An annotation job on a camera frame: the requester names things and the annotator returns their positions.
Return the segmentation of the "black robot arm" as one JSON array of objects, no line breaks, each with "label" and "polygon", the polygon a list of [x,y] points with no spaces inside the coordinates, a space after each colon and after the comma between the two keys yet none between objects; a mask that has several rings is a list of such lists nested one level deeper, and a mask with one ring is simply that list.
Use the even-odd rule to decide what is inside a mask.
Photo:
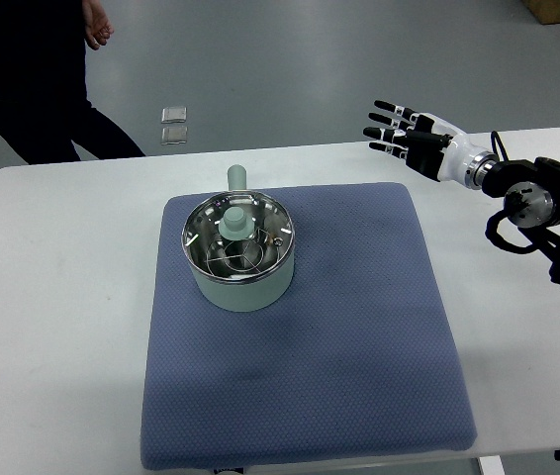
[{"label": "black robot arm", "polygon": [[428,113],[383,100],[364,129],[370,147],[401,159],[435,182],[453,181],[503,201],[488,219],[487,240],[513,254],[541,252],[551,262],[549,276],[560,285],[560,161],[511,159],[498,132],[484,148],[456,126]]}]

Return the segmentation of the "person's bare hand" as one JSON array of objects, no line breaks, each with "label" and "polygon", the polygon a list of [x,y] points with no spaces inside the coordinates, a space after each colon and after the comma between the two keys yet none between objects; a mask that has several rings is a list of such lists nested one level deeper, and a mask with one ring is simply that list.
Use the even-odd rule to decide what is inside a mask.
[{"label": "person's bare hand", "polygon": [[92,50],[104,47],[114,34],[114,27],[99,0],[83,0],[84,38]]}]

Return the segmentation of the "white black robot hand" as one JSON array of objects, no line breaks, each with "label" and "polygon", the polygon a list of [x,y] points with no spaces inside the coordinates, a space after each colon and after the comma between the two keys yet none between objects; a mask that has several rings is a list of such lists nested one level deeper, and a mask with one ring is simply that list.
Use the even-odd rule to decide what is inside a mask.
[{"label": "white black robot hand", "polygon": [[[364,128],[363,135],[376,141],[369,147],[405,160],[407,167],[426,178],[481,189],[485,175],[499,162],[495,153],[472,144],[468,134],[432,114],[383,100],[375,100],[374,106],[378,112],[368,118],[390,129]],[[392,144],[406,142],[408,149]]]}]

